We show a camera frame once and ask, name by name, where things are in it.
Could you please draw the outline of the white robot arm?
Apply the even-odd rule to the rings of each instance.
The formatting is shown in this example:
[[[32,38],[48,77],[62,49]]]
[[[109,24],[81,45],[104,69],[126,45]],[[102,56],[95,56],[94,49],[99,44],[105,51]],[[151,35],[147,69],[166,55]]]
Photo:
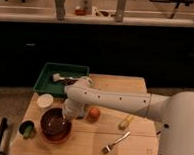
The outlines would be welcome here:
[[[89,77],[81,77],[64,90],[62,107],[67,120],[79,117],[86,105],[99,105],[162,123],[157,155],[194,155],[194,92],[173,96],[104,91],[92,87]]]

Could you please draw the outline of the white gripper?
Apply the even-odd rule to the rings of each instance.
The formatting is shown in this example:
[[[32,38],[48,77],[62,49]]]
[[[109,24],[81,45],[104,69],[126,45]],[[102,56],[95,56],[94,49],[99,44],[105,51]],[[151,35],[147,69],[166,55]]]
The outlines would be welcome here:
[[[67,99],[62,105],[62,115],[66,120],[81,119],[84,117],[85,105],[75,102],[74,100]]]

